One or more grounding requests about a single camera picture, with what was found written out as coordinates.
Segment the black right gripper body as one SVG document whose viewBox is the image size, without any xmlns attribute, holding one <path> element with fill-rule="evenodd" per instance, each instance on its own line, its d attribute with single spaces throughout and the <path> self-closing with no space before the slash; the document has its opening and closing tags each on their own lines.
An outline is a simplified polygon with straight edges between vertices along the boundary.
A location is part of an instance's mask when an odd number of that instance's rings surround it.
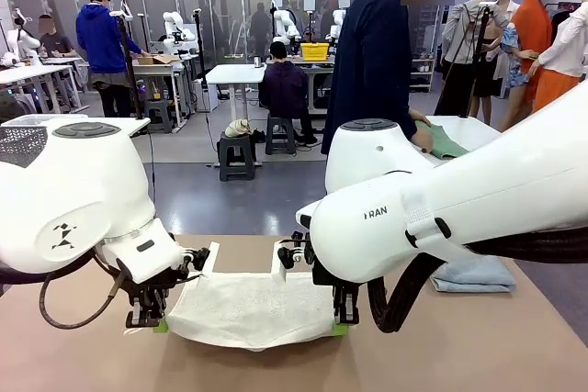
<svg viewBox="0 0 588 392">
<path fill-rule="evenodd" d="M 316 286 L 330 286 L 334 290 L 336 302 L 345 303 L 351 296 L 357 296 L 359 284 L 342 280 L 322 266 L 313 266 L 312 282 Z"/>
</svg>

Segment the person's right hand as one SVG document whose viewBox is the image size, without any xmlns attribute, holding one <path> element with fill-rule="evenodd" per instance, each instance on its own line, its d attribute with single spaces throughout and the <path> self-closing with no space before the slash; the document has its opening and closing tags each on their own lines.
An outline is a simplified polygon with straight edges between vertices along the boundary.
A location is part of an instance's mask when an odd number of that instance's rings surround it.
<svg viewBox="0 0 588 392">
<path fill-rule="evenodd" d="M 426 153 L 434 148 L 434 139 L 429 129 L 418 127 L 411 138 L 411 143 Z"/>
</svg>

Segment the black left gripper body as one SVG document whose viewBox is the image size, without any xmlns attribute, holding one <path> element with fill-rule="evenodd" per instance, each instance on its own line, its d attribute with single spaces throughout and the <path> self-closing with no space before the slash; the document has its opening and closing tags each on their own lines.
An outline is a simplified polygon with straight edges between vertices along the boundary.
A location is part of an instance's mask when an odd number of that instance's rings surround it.
<svg viewBox="0 0 588 392">
<path fill-rule="evenodd" d="M 132 306 L 137 299 L 143 308 L 150 308 L 156 302 L 164 308 L 164 300 L 169 295 L 169 290 L 184 280 L 182 263 L 174 263 L 141 283 L 132 280 L 129 268 L 120 259 L 117 259 L 117 265 L 123 276 L 120 288 L 128 294 Z"/>
</svg>

